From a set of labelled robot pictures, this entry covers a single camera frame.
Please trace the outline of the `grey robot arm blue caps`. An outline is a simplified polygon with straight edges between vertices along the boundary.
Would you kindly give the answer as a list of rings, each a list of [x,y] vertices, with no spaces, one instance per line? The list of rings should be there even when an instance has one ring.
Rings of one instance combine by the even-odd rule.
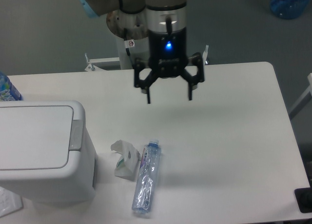
[[[89,17],[107,15],[107,22],[115,22],[134,70],[134,87],[149,99],[150,87],[158,78],[181,76],[192,99],[205,77],[202,54],[187,56],[187,0],[79,1]]]

